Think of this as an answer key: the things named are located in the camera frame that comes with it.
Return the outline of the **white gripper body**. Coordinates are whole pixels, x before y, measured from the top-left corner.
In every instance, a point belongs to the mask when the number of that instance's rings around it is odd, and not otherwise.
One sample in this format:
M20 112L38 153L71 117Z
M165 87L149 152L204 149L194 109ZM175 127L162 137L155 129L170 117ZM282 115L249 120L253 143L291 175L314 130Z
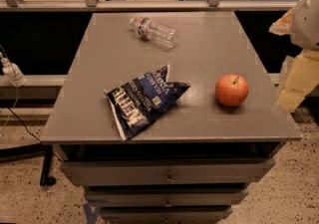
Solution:
M299 0L294 7L290 39L302 49L319 49L319 0Z

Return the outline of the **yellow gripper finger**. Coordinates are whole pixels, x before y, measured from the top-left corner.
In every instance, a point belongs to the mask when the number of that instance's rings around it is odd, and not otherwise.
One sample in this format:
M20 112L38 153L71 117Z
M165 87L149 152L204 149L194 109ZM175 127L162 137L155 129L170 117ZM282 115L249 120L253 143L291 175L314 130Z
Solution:
M294 112L319 85L319 52L302 50L282 63L274 105Z
M275 35L289 35L294 9L288 10L281 18L271 24L269 32Z

